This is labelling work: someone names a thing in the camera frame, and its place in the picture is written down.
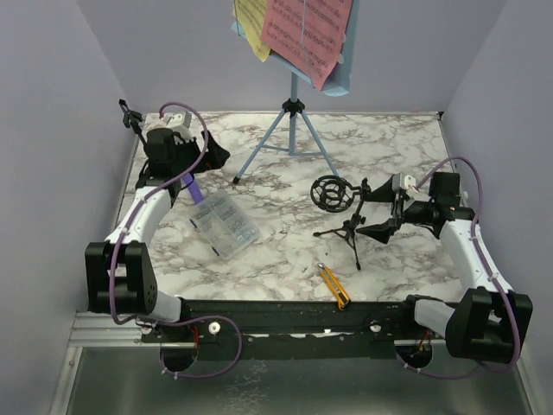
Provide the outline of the purple microphone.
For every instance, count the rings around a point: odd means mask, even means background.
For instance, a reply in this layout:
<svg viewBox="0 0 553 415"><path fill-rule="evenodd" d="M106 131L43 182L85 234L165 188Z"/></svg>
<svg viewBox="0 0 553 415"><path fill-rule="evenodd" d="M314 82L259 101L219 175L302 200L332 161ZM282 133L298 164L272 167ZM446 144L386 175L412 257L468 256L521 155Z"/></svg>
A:
<svg viewBox="0 0 553 415"><path fill-rule="evenodd" d="M198 182L195 180L192 174L186 174L181 178L182 188L186 189L191 195L194 204L199 204L204 200L204 196L201 193Z"/></svg>

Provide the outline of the black tripod mic stand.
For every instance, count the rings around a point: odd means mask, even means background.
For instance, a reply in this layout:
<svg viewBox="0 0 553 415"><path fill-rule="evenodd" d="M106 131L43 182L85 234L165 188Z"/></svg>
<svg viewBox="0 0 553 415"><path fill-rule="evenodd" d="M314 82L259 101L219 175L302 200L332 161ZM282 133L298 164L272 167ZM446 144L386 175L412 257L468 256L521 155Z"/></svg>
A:
<svg viewBox="0 0 553 415"><path fill-rule="evenodd" d="M349 220L344 220L339 228L327 231L314 232L314 237L333 233L342 238L352 249L355 257L355 265L358 271L361 270L359 255L356 247L356 228L365 223L365 217L360 214L368 195L372 192L368 179L364 178L359 186L353 186L341 176L321 176L314 180L310 188L312 202L324 212L339 214L347 211L359 198L359 205Z"/></svg>

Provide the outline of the black round-base mic stand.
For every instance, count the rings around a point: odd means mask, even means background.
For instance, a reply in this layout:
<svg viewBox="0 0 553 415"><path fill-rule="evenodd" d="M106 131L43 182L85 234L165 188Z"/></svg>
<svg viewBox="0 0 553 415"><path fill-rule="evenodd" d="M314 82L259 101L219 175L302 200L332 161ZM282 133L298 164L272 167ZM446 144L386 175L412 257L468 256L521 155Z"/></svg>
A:
<svg viewBox="0 0 553 415"><path fill-rule="evenodd" d="M127 129L132 129L133 132L138 136L143 147L146 145L146 140L143 136L143 130L141 125L145 120L145 117L142 113L131 110L124 99L118 101L118 105L123 112L123 124Z"/></svg>

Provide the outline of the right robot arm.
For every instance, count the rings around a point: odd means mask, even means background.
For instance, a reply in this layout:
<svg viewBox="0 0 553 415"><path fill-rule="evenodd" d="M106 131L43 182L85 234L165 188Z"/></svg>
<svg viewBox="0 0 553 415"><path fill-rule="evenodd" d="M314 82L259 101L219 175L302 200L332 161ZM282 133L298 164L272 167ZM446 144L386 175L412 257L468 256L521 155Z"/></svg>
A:
<svg viewBox="0 0 553 415"><path fill-rule="evenodd" d="M357 232L386 244L404 224L429 228L452 259L464 294L455 306L415 298L414 309L397 318L399 332L415 339L431 329L445 339L455 358L512 364L524 344L533 303L528 295L517 293L494 264L476 213L461 205L460 181L456 173L434 173L426 201L416 199L413 176L395 174L375 190L364 183L362 201L391 204L391 216Z"/></svg>

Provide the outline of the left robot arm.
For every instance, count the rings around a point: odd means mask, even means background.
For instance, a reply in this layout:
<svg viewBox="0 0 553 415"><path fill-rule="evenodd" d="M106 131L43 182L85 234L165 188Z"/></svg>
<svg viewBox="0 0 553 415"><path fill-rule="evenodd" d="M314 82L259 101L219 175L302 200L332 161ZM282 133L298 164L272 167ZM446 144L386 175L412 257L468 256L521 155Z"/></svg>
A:
<svg viewBox="0 0 553 415"><path fill-rule="evenodd" d="M116 229L85 250L89 311L111 315L118 324L132 317L162 322L162 332L174 342L190 335L186 304L159 290L148 247L185 188L182 177L220 169L230 156L209 130L201 136L203 145L187 138L182 128L157 127L147 133L134 201Z"/></svg>

